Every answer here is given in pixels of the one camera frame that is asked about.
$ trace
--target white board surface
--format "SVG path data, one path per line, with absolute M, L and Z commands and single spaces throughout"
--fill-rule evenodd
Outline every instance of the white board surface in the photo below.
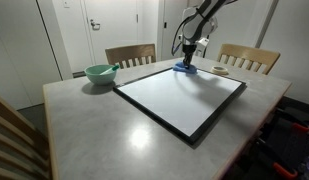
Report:
M 240 85 L 201 70 L 167 70 L 118 89 L 190 137 Z

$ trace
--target blue object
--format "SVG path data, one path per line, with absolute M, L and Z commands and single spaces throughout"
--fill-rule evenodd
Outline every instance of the blue object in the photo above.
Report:
M 197 68 L 195 66 L 190 65 L 190 68 L 186 69 L 182 61 L 177 62 L 174 65 L 173 70 L 179 71 L 179 72 L 185 72 L 185 73 L 189 73 L 189 74 L 196 74 L 197 73 Z

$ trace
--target gray table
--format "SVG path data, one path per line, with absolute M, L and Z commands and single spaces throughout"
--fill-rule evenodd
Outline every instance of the gray table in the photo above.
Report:
M 172 67 L 178 60 L 119 70 L 115 83 Z M 86 77 L 44 85 L 55 179 L 221 177 L 291 83 L 199 57 L 192 64 L 207 71 L 221 65 L 228 68 L 227 77 L 247 85 L 193 147 L 118 96 L 111 86 L 93 86 Z

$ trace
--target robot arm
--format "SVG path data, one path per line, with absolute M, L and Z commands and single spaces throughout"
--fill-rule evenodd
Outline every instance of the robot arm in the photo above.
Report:
M 202 31 L 207 23 L 210 27 L 206 35 L 212 33 L 215 28 L 216 20 L 212 18 L 214 14 L 223 6 L 237 0 L 205 0 L 196 12 L 188 16 L 180 26 L 183 25 L 183 52 L 185 58 L 184 66 L 189 68 L 193 53 L 196 49 L 196 42 L 202 37 Z

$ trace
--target black frame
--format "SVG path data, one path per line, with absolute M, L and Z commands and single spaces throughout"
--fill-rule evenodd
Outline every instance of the black frame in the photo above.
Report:
M 159 72 L 156 72 L 156 73 L 153 73 L 153 74 L 150 74 L 150 75 L 147 75 L 147 76 L 144 76 L 144 77 L 123 83 L 123 84 L 116 85 L 115 87 L 113 87 L 113 91 L 116 92 L 118 95 L 120 95 L 125 100 L 127 100 L 129 103 L 134 105 L 140 111 L 142 111 L 143 113 L 145 113 L 146 115 L 151 117 L 153 120 L 155 120 L 159 124 L 163 125 L 167 129 L 171 130 L 174 134 L 176 134 L 177 136 L 179 136 L 180 138 L 185 140 L 187 143 L 193 145 L 205 133 L 205 131 L 215 122 L 216 118 L 230 104 L 230 102 L 246 88 L 246 83 L 242 82 L 242 81 L 235 80 L 235 79 L 220 76 L 222 78 L 231 79 L 233 81 L 240 82 L 241 85 L 234 92 L 232 92 L 232 94 L 225 101 L 223 101 L 222 104 L 219 107 L 217 107 L 216 110 L 209 117 L 207 117 L 207 119 L 204 121 L 204 123 L 202 123 L 201 126 L 198 129 L 196 129 L 196 131 L 191 136 L 187 136 L 182 131 L 178 130 L 173 125 L 169 124 L 164 119 L 162 119 L 161 117 L 156 115 L 154 112 L 147 109 L 142 104 L 138 103 L 136 100 L 134 100 L 133 98 L 129 97 L 127 94 L 125 94 L 125 93 L 123 93 L 122 91 L 119 90 L 119 88 L 122 87 L 122 86 L 126 86 L 128 84 L 134 83 L 136 81 L 154 76 L 156 74 L 159 74 L 159 73 L 171 70 L 171 69 L 172 68 L 164 69 L 162 71 L 159 71 Z

